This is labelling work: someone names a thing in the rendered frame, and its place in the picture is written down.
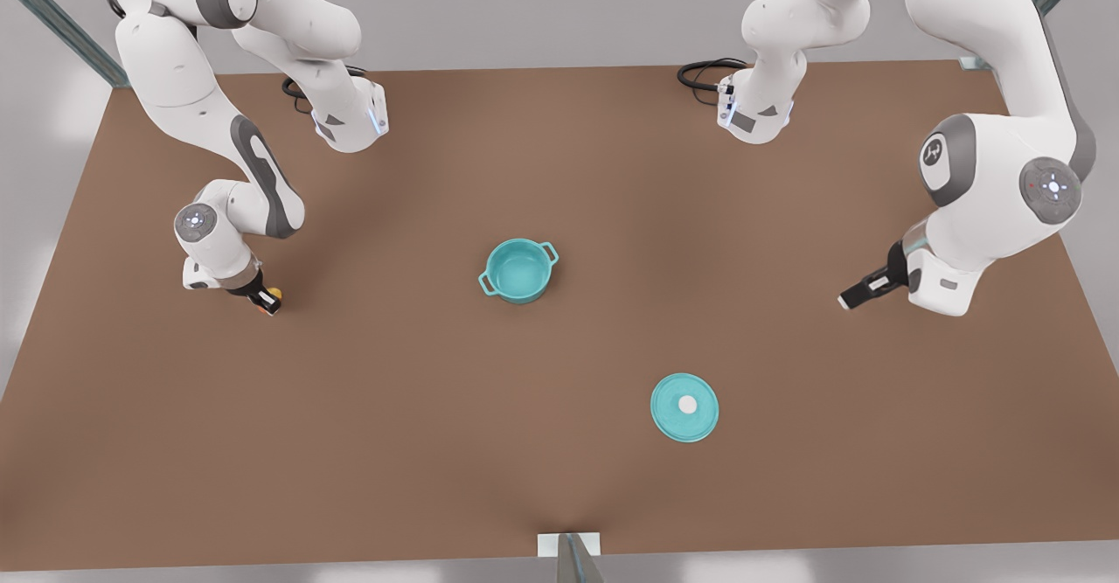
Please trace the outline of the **teal pot lid white knob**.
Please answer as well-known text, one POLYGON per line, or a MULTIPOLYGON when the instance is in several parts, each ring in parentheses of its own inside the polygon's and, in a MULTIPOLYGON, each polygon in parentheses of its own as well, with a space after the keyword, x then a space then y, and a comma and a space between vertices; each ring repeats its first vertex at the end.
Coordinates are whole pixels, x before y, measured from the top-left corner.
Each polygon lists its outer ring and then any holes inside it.
POLYGON ((712 434, 720 420, 720 401, 707 380, 687 372, 664 377, 649 399, 653 424, 669 439, 699 442, 712 434))

